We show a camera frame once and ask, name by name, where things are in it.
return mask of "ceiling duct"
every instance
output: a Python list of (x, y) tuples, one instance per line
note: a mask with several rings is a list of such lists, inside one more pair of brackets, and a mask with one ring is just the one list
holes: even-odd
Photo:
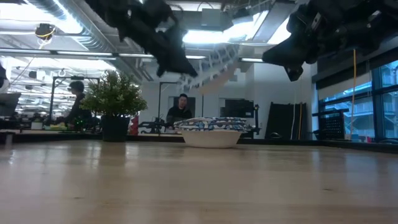
[[(71, 21), (71, 24), (79, 23), (83, 30), (81, 31), (81, 37), (78, 35), (73, 37), (82, 46), (86, 47), (89, 51), (94, 52), (115, 52), (116, 47), (113, 46), (109, 40), (98, 30), (97, 27), (90, 21), (87, 15), (73, 2), (69, 0), (24, 0), (27, 4), (34, 5), (36, 8), (53, 15), (60, 21)], [(121, 58), (117, 58), (110, 62), (116, 68), (130, 73), (134, 72), (136, 81), (141, 82), (142, 76), (145, 71), (141, 68), (130, 66)]]

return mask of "glass window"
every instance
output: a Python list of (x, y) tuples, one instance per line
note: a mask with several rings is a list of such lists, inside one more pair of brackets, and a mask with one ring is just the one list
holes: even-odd
[(386, 138), (398, 138), (398, 91), (383, 95), (384, 132)]
[[(334, 105), (326, 105), (326, 110), (349, 109), (344, 113), (345, 133), (351, 133), (352, 102), (346, 101)], [(353, 116), (353, 134), (374, 137), (373, 101), (371, 97), (355, 100)]]
[[(355, 87), (355, 94), (358, 93), (366, 93), (366, 92), (371, 92), (372, 91), (372, 82), (367, 82), (362, 85), (358, 85)], [(349, 90), (343, 91), (341, 93), (337, 93), (333, 96), (325, 98), (325, 102), (331, 101), (331, 100), (337, 100), (340, 98), (344, 98), (347, 96), (352, 96), (354, 92), (354, 88), (350, 88)]]
[(382, 87), (398, 85), (398, 60), (383, 65), (381, 68)]

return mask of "black plant pot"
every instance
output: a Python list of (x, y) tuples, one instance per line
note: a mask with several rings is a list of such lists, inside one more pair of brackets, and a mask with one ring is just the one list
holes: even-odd
[(102, 140), (107, 142), (126, 141), (129, 118), (102, 116)]

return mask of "potted plant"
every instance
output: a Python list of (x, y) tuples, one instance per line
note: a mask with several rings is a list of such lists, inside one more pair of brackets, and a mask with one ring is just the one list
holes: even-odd
[(106, 72), (99, 84), (90, 83), (89, 87), (81, 107), (102, 115), (104, 141), (125, 141), (129, 117), (147, 109), (140, 89), (126, 74), (115, 71)]

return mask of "white bowl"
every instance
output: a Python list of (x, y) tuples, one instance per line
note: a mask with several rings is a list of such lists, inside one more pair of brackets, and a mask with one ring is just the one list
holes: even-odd
[(241, 136), (239, 131), (181, 131), (185, 143), (191, 147), (235, 147)]

